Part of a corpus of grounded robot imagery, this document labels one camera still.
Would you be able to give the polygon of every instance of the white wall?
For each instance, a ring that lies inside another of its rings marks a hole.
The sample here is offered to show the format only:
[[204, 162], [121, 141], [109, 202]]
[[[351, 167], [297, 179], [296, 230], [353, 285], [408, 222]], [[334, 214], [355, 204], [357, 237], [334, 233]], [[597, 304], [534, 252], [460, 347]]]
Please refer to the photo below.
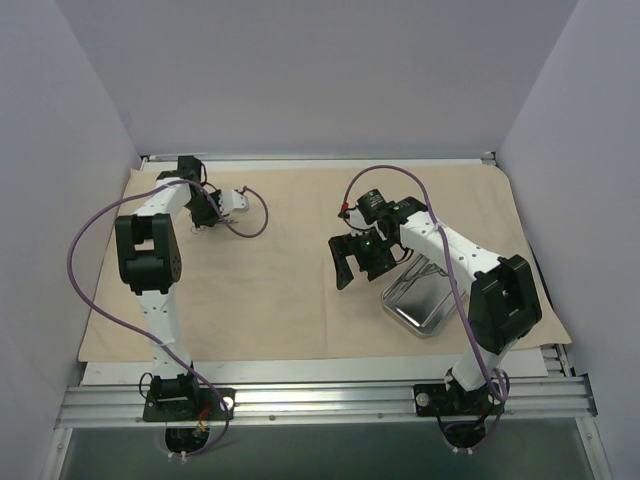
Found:
[[[0, 4], [0, 476], [35, 478], [77, 370], [88, 309], [71, 291], [75, 230], [138, 160], [116, 109], [53, 1]], [[80, 249], [95, 289], [109, 225]]]
[[576, 0], [57, 0], [142, 154], [475, 157]]
[[640, 475], [639, 22], [637, 0], [581, 0], [498, 160], [616, 478]]

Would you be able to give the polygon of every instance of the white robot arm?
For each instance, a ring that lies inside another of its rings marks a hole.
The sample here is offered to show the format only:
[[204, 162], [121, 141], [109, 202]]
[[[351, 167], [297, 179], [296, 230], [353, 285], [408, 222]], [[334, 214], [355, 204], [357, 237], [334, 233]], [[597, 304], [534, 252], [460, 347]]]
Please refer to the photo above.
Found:
[[[489, 372], [540, 320], [540, 304], [526, 260], [518, 255], [503, 258], [439, 220], [434, 225], [426, 205], [415, 198], [386, 202], [378, 190], [372, 190], [360, 197], [353, 209], [345, 205], [340, 216], [348, 219], [352, 231], [329, 240], [339, 290], [353, 279], [346, 257], [354, 255], [360, 271], [366, 271], [368, 279], [373, 280], [396, 266], [390, 250], [393, 245], [412, 249], [449, 273], [439, 233], [439, 227], [444, 229], [458, 289], [469, 294], [469, 320]], [[471, 347], [445, 381], [457, 390], [457, 403], [466, 393], [485, 387], [485, 377]]]
[[[162, 172], [156, 188], [186, 179], [201, 183], [202, 163], [195, 157], [179, 157], [178, 169]], [[132, 215], [115, 221], [118, 266], [122, 281], [136, 295], [147, 321], [147, 330], [185, 364], [191, 357], [182, 337], [176, 307], [176, 283], [182, 273], [182, 260], [173, 230], [173, 221], [182, 208], [191, 212], [196, 227], [212, 227], [234, 211], [247, 211], [249, 201], [237, 190], [215, 190], [211, 205], [201, 189], [188, 183], [170, 185], [149, 198]], [[185, 416], [201, 405], [197, 380], [174, 362], [167, 352], [151, 342], [153, 368], [145, 420], [168, 420], [172, 413]]]

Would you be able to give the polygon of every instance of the metal tray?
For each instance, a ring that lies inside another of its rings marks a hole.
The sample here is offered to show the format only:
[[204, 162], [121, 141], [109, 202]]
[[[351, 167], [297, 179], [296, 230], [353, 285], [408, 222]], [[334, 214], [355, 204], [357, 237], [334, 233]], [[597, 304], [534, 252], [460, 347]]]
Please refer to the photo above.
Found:
[[420, 337], [436, 335], [456, 306], [446, 272], [422, 255], [382, 293], [382, 304]]

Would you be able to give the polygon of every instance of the gray wall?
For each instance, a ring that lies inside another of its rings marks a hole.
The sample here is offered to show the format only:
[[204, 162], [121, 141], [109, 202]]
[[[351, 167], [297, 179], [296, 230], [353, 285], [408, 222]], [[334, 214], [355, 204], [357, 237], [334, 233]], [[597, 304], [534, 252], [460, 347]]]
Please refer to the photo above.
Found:
[[638, 22], [581, 0], [499, 152], [616, 478], [640, 474]]
[[58, 0], [142, 154], [478, 157], [575, 0]]
[[[54, 2], [0, 4], [0, 476], [35, 478], [88, 309], [65, 275], [75, 230], [122, 191], [133, 144]], [[109, 234], [77, 270], [93, 291]]]

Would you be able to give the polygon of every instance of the beige cloth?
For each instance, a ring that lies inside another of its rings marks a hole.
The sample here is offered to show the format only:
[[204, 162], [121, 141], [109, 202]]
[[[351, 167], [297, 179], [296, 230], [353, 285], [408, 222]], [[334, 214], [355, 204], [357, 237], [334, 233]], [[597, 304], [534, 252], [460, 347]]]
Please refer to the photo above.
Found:
[[[459, 353], [467, 339], [457, 314], [438, 335], [414, 336], [384, 313], [380, 295], [403, 270], [368, 283], [356, 279], [342, 292], [327, 246], [330, 236], [348, 229], [336, 214], [344, 190], [358, 170], [317, 169], [210, 172], [219, 188], [249, 185], [264, 195], [271, 221], [256, 239], [242, 239], [223, 225], [194, 234], [186, 210], [175, 231], [182, 253], [178, 309], [187, 348], [194, 360], [288, 360]], [[494, 167], [412, 168], [426, 184], [436, 214], [452, 228], [506, 257], [532, 262], [509, 182]], [[156, 173], [133, 171], [125, 195], [153, 188]], [[374, 171], [356, 184], [351, 202], [377, 187], [387, 200], [419, 197], [412, 180], [391, 171]], [[234, 214], [236, 228], [253, 232], [263, 211], [257, 200], [246, 214]], [[142, 202], [124, 205], [129, 214]], [[569, 343], [562, 324], [536, 277], [543, 317], [516, 348]], [[145, 320], [134, 295], [118, 275], [112, 235], [96, 293], [107, 311], [139, 326]], [[149, 342], [92, 313], [81, 361], [145, 361]]]

